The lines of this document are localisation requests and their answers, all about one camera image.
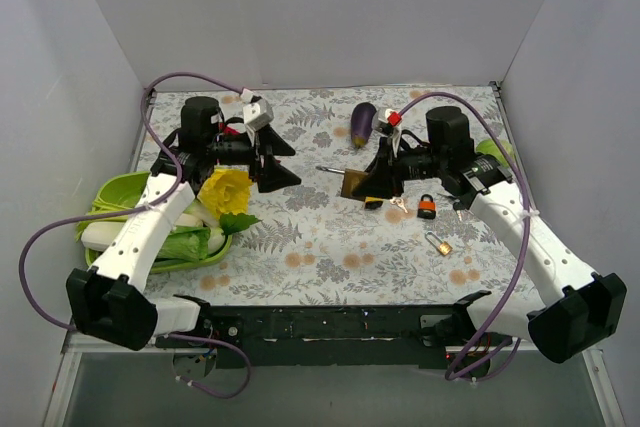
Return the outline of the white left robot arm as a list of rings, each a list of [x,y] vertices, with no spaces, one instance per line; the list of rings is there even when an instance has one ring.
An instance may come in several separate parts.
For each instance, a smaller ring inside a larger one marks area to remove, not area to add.
[[[200,314],[202,302],[149,300],[144,289],[175,222],[216,168],[247,167],[249,180],[261,193],[300,184],[278,161],[295,151],[271,127],[271,106],[249,91],[241,98],[245,130],[238,135],[225,134],[216,99],[198,96],[185,102],[179,128],[159,144],[161,152],[136,207],[126,212],[124,225],[90,267],[73,270],[66,281],[72,318],[81,333],[134,351],[172,332],[193,347],[211,339],[213,324]]]

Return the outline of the small brass padlock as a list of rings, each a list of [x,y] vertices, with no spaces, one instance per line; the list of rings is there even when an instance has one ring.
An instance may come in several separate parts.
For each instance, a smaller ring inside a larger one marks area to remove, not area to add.
[[[452,252],[452,250],[453,250],[452,246],[451,246],[448,242],[446,242],[446,241],[444,241],[444,240],[440,239],[440,238],[439,238],[439,237],[438,237],[434,232],[432,232],[432,231],[428,231],[428,232],[426,232],[426,233],[425,233],[425,235],[424,235],[424,237],[425,237],[425,239],[427,240],[427,242],[428,242],[430,245],[432,245],[432,246],[437,250],[437,252],[438,252],[440,255],[442,255],[442,256],[447,256],[447,255],[449,255],[449,254]]]

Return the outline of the yellow padlock keys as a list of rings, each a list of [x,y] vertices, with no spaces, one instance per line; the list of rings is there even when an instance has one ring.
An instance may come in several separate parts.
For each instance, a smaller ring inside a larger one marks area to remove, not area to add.
[[[405,205],[404,199],[401,197],[394,197],[390,200],[390,203],[398,208],[400,208],[404,213],[408,212],[408,209]]]

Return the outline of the large brass padlock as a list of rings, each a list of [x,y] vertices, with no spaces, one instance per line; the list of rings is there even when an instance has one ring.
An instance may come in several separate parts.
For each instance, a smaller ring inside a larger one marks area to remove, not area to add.
[[[336,169],[332,167],[316,166],[318,171],[338,174],[342,177],[340,196],[346,199],[357,200],[364,202],[365,196],[356,196],[354,190],[361,183],[361,181],[367,177],[368,173],[364,171],[358,171],[353,169]]]

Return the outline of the yellow padlock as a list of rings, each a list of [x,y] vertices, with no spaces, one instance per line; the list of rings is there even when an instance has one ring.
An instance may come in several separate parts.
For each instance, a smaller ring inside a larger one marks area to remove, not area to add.
[[[366,196],[364,198],[364,208],[366,210],[377,210],[384,204],[384,200],[377,197]]]

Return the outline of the orange padlock black keys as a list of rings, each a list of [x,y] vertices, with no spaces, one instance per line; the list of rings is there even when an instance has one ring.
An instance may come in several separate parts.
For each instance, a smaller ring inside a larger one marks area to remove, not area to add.
[[[467,211],[467,207],[460,200],[455,200],[452,204],[453,210],[456,212],[457,217],[460,222],[465,220],[465,212]]]

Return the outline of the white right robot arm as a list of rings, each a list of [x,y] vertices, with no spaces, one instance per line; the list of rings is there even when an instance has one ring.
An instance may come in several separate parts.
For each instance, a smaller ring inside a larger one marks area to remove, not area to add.
[[[402,140],[400,114],[376,111],[371,126],[382,136],[355,195],[392,199],[402,195],[409,180],[439,179],[516,256],[543,303],[527,311],[510,300],[495,314],[498,298],[479,291],[457,301],[452,315],[436,323],[432,333],[469,345],[489,330],[519,337],[555,363],[611,336],[627,292],[624,282],[615,274],[599,275],[525,208],[509,170],[496,157],[476,151],[469,120],[460,108],[433,108],[426,125],[428,140],[409,148]]]

